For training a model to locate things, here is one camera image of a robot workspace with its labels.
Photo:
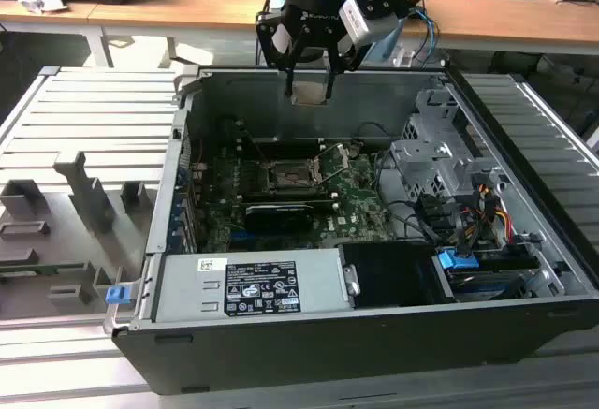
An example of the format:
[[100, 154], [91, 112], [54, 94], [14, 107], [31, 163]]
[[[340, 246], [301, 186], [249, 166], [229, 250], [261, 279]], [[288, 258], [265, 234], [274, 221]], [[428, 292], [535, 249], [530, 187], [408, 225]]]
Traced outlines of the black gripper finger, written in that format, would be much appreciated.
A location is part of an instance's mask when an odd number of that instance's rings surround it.
[[267, 65], [285, 73], [285, 96], [292, 96], [300, 58], [300, 13], [296, 8], [256, 14], [256, 34]]
[[329, 63], [327, 65], [325, 98], [330, 99], [336, 77], [346, 71], [355, 71], [361, 64], [363, 48], [357, 47], [351, 37], [345, 34], [327, 48], [327, 54]]

